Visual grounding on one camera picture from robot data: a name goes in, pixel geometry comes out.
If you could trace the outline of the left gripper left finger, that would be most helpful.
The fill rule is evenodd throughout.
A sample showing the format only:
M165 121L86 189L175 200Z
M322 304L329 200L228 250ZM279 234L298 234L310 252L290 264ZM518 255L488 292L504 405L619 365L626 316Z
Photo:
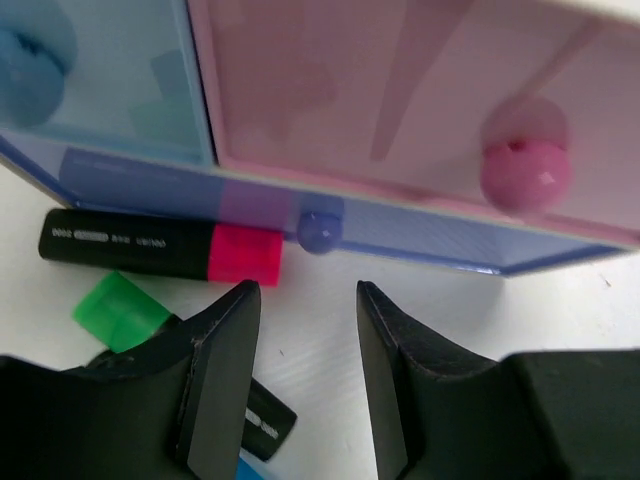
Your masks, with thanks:
M1 360L5 479L231 479L261 311L244 281L98 368Z

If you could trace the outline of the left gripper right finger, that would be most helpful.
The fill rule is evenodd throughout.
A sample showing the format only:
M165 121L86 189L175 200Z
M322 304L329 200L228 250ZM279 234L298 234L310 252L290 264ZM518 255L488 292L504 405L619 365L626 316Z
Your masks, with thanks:
M635 479L639 353L521 352L495 361L357 285L382 479Z

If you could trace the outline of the blue cap black marker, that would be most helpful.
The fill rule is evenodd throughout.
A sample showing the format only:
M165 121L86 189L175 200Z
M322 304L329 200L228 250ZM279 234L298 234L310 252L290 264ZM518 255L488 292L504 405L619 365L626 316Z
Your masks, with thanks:
M278 479L268 466L289 438L298 415L257 380L251 380L235 478Z

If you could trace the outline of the pink cap black marker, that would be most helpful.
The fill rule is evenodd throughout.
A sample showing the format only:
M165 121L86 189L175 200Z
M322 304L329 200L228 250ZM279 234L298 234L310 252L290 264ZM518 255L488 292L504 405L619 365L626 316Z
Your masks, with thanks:
M131 273L274 287L283 243L280 232L244 226L53 209L38 252L46 260Z

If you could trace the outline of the pink drawer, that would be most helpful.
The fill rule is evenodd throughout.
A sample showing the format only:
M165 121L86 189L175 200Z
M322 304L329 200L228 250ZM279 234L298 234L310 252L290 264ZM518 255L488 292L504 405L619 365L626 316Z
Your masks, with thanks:
M192 1L219 165L634 249L639 25L549 1Z

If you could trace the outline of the light blue drawer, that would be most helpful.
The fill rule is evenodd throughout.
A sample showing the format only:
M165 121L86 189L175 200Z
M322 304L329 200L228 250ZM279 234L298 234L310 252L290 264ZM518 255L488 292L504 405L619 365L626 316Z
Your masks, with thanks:
M2 2L1 134L208 168L186 2Z

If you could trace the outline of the white drawer organizer cabinet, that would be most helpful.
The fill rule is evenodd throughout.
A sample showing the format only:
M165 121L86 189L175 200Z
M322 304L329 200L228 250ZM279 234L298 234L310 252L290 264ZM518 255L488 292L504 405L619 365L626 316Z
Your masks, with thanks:
M639 25L639 0L549 0L549 3L616 22Z

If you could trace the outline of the green cap black marker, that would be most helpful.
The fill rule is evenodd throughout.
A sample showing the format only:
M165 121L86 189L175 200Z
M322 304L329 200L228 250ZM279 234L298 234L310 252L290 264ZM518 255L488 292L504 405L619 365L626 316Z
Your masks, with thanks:
M176 320L161 303L116 271L79 302L72 318L115 353L143 344Z

